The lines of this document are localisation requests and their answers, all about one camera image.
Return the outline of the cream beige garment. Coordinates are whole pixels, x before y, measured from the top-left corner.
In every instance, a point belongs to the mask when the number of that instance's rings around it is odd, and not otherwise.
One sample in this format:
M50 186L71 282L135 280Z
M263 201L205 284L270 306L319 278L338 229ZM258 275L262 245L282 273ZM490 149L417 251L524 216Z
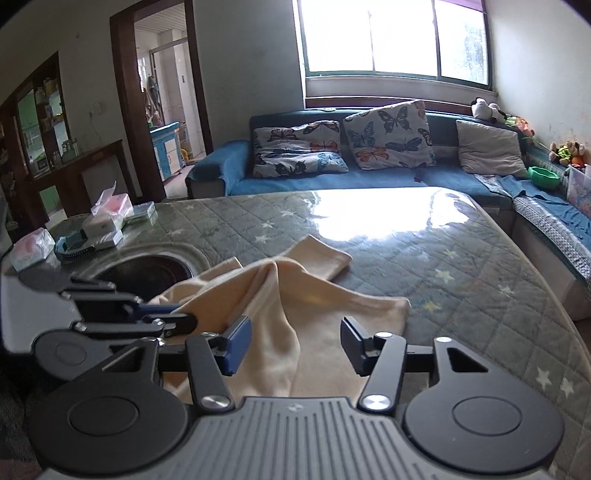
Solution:
M239 316L252 321L252 343L228 378L236 402L245 397L346 397L366 384L339 340L342 319L403 334L406 297L358 293L332 281L352 261L348 253L308 235L274 257L242 265L230 258L151 299L197 318L195 332L221 333Z

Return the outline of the round black induction cooktop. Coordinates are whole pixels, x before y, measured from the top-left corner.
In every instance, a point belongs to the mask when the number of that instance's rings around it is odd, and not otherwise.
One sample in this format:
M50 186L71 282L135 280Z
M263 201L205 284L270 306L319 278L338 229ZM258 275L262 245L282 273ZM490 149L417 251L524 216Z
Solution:
M192 277L191 265L169 254L141 254L117 260L93 276L114 284L118 292L133 294L144 301Z

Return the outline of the teal black brush tool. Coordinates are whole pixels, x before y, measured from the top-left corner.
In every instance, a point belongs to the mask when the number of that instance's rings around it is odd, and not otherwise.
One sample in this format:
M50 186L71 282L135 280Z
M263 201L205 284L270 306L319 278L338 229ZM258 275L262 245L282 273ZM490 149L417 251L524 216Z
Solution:
M54 253L60 262L72 262L96 252L96 247L83 230L61 236L54 245Z

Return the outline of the pink tissue pack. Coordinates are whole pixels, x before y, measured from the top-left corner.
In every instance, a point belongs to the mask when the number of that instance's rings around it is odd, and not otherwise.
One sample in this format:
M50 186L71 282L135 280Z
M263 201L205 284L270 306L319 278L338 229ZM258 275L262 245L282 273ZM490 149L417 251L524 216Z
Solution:
M21 272L42 262L54 250L54 246L55 240L49 231L43 227L38 228L14 244L9 254L12 267Z

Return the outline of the green small book stack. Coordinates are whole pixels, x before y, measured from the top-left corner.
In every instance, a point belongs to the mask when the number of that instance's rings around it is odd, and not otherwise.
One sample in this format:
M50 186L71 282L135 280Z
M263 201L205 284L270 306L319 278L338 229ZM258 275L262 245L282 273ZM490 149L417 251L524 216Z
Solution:
M155 203L153 201L145 202L140 205L134 205L130 213L125 217L124 224L147 221L156 213Z

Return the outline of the dark wood display cabinet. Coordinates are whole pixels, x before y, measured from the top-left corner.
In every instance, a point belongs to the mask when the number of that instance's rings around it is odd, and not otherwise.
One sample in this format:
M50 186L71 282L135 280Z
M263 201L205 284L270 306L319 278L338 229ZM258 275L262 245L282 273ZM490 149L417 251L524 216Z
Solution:
M69 138L59 56L53 54L1 105L1 197L11 233L27 233L48 221L34 182L56 170L54 158Z

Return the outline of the blue children cabinet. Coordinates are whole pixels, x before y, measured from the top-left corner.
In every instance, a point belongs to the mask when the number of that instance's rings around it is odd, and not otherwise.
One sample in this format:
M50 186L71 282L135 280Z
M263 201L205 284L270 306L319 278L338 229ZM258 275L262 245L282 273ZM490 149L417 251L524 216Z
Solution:
M172 122L161 127L153 127L149 131L162 181L177 174L184 166L179 130L180 124Z

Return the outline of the blue cloth on sofa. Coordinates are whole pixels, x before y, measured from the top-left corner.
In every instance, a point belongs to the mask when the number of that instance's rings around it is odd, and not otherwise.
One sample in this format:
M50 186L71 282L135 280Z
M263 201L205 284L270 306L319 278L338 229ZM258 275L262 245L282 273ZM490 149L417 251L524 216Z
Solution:
M501 176L498 181L513 198L525 196L534 199L582 243L590 242L590 219L559 195L539 189L531 180L517 179L512 175Z

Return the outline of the green plastic basin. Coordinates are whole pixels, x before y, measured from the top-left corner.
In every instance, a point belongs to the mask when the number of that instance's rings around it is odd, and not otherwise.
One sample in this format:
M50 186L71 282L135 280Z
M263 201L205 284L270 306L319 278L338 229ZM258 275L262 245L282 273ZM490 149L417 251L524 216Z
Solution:
M529 178L532 183L544 190L555 190L561 184L561 177L546 168L531 166L528 168Z

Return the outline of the grey plain cushion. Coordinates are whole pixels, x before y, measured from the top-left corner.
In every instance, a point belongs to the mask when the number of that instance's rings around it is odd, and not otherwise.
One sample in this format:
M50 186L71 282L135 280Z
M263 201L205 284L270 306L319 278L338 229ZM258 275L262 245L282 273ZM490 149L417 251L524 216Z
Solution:
M465 172L527 177L516 132L465 120L457 120L456 127L459 161Z

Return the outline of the blue corner sofa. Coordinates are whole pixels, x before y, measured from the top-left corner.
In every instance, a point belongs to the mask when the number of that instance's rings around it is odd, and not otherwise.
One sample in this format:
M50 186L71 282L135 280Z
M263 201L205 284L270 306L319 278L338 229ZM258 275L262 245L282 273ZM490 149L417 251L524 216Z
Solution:
M524 136L420 100L366 110L254 116L249 138L187 174L192 198L327 189L442 187L472 197L581 320L590 314L590 223L529 178Z

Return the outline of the brown plush toys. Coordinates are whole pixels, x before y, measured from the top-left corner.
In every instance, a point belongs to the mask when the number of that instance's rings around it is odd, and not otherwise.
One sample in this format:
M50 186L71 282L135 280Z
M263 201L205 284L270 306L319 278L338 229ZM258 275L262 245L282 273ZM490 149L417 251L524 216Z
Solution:
M564 144L551 143L549 146L549 160L563 167L573 166L577 169L586 167L586 145L569 140Z

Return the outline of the upright butterfly pillow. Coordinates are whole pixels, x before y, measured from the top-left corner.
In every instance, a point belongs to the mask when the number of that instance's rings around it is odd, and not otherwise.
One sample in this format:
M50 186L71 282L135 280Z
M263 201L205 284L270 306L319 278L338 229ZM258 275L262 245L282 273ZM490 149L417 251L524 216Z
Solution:
M342 126L353 158L363 170L414 169L436 164L422 100L349 115Z

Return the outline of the colourful plush toy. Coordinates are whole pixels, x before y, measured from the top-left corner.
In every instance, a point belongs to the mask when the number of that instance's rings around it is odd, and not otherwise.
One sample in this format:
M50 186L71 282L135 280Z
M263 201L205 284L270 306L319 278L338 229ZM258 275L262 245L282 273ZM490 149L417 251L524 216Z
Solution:
M507 126L517 128L526 137L533 138L536 135L529 122L520 116L508 115L505 123Z

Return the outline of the panda plush toy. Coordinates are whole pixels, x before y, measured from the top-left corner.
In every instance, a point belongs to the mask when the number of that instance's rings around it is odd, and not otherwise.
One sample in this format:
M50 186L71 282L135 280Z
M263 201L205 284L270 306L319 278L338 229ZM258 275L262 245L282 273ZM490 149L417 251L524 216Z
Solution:
M507 115L496 103L488 103L484 98L478 97L471 103L472 115L474 118L491 123L504 124Z

